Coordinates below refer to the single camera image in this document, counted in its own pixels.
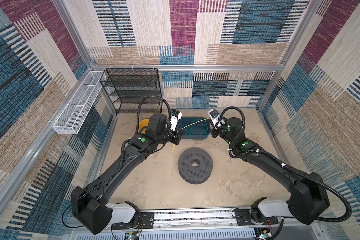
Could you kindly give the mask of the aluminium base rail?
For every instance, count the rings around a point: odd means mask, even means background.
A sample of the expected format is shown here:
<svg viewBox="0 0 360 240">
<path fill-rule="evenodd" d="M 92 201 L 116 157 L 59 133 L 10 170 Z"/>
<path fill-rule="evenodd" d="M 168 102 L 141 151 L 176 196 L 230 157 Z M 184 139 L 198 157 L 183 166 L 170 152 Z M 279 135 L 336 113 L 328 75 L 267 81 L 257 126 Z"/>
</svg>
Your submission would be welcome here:
<svg viewBox="0 0 360 240">
<path fill-rule="evenodd" d="M 143 227 L 107 226 L 94 235 L 87 229 L 68 229 L 65 240 L 327 240 L 317 223 L 272 217 L 260 225 L 250 220 L 249 207 L 164 209 L 142 211 Z"/>
</svg>

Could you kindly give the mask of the dark grey perforated spool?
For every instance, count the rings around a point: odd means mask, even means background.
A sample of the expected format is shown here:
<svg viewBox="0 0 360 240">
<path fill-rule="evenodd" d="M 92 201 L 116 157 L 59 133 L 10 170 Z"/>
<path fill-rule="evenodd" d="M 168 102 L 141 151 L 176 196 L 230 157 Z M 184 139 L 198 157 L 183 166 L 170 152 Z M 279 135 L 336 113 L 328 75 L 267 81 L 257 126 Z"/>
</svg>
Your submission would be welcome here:
<svg viewBox="0 0 360 240">
<path fill-rule="evenodd" d="M 192 185 L 206 182 L 213 171 L 213 160 L 209 153 L 200 148 L 185 150 L 179 157 L 178 169 L 182 179 Z"/>
</svg>

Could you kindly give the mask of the yellow plastic bin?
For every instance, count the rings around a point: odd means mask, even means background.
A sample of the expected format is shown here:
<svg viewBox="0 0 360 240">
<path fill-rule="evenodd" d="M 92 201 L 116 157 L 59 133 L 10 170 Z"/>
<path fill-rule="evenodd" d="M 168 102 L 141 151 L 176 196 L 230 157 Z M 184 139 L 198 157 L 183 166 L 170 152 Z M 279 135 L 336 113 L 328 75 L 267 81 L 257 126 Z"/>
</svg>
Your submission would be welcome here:
<svg viewBox="0 0 360 240">
<path fill-rule="evenodd" d="M 139 134 L 144 134 L 146 132 L 146 129 L 149 125 L 149 121 L 150 121 L 150 119 L 144 119 L 144 120 L 140 121 L 139 129 L 138 129 Z"/>
</svg>

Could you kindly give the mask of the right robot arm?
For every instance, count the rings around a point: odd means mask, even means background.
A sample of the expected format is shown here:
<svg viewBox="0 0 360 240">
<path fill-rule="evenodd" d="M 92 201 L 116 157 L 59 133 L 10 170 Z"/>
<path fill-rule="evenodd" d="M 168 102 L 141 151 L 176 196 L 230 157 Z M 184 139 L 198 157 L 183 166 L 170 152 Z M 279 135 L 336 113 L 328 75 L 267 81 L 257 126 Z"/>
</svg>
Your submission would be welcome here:
<svg viewBox="0 0 360 240">
<path fill-rule="evenodd" d="M 315 172 L 310 174 L 295 169 L 274 155 L 265 151 L 259 144 L 245 136 L 245 115 L 237 107 L 227 107 L 221 113 L 209 110 L 213 138 L 220 137 L 228 146 L 232 159 L 241 159 L 278 181 L 289 193 L 286 200 L 262 198 L 252 204 L 251 209 L 264 217 L 294 218 L 309 225 L 314 221 L 340 223 L 352 216 L 349 201 L 337 190 L 324 183 Z M 345 206 L 340 217 L 325 218 L 322 213 L 330 207 L 328 192 L 335 195 Z"/>
</svg>

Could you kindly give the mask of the teal plastic bin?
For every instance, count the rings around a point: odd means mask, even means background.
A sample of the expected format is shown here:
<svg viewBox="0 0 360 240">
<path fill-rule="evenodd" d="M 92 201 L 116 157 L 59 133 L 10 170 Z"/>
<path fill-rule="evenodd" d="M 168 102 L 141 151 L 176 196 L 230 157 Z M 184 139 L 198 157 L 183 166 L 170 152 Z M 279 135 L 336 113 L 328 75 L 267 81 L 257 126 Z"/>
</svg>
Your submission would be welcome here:
<svg viewBox="0 0 360 240">
<path fill-rule="evenodd" d="M 210 122 L 205 118 L 184 117 L 178 127 L 185 130 L 182 140 L 205 140 L 210 135 Z"/>
</svg>

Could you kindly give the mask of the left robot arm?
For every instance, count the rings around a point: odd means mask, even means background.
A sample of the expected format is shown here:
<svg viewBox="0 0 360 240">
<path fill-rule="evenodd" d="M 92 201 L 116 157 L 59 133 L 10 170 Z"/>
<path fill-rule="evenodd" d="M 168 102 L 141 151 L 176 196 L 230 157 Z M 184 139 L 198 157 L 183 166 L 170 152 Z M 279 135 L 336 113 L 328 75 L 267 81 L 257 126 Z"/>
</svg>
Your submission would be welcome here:
<svg viewBox="0 0 360 240">
<path fill-rule="evenodd" d="M 156 98 L 166 105 L 168 115 L 153 114 L 147 126 L 136 128 L 135 135 L 122 143 L 121 155 L 110 167 L 87 186 L 76 187 L 71 193 L 69 209 L 73 217 L 80 222 L 81 228 L 87 228 L 94 235 L 108 225 L 125 224 L 128 229 L 138 230 L 143 227 L 141 210 L 136 205 L 131 202 L 110 205 L 109 201 L 132 170 L 160 151 L 158 146 L 180 143 L 184 134 L 177 126 L 181 113 L 171 109 L 164 98 Z"/>
</svg>

